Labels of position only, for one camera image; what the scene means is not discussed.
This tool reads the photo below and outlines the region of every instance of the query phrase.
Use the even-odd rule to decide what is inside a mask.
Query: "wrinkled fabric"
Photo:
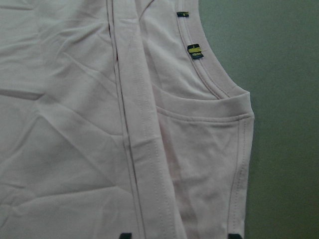
[[[244,238],[253,121],[197,0],[0,0],[1,239]]]

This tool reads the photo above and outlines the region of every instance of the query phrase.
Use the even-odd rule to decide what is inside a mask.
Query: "gray-green background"
[[[200,0],[216,57],[251,92],[245,239],[319,239],[319,0]]]

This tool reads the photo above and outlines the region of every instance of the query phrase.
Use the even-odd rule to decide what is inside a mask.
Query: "green surface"
[[[200,0],[255,112],[245,239],[319,239],[319,0]]]

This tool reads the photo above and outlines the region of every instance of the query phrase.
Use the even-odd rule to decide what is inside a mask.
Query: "small black tag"
[[[119,239],[131,239],[132,233],[121,233]]]
[[[177,12],[178,17],[189,17],[189,12],[188,11],[179,11]]]
[[[187,46],[187,51],[189,52],[193,60],[203,57],[203,54],[201,53],[201,49],[198,44]]]
[[[228,239],[243,239],[239,234],[228,234]]]

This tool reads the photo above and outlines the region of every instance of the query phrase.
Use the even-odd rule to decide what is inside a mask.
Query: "yellow and black label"
[[[179,11],[177,12],[178,17],[189,17],[189,12],[188,11]]]
[[[201,49],[198,44],[187,46],[187,51],[193,60],[203,57],[203,54],[201,53]]]

